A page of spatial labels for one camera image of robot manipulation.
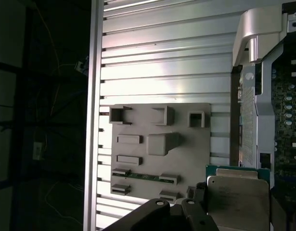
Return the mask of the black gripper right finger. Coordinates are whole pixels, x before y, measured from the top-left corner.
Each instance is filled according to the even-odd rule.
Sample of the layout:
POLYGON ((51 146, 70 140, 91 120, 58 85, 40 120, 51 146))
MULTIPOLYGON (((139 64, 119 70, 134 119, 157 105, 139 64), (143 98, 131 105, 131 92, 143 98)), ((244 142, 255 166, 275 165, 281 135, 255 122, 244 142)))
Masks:
POLYGON ((273 187, 270 191, 270 220, 274 231, 296 231, 296 193, 273 187))

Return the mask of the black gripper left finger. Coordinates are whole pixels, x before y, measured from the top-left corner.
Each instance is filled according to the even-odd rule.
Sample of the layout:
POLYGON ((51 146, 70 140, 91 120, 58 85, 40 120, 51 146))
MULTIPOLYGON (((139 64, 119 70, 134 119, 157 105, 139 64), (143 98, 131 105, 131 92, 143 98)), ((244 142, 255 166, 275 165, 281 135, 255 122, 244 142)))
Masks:
POLYGON ((190 198, 171 206, 165 199, 151 199, 106 228, 107 231, 216 231, 207 213, 207 184, 198 183, 190 198))

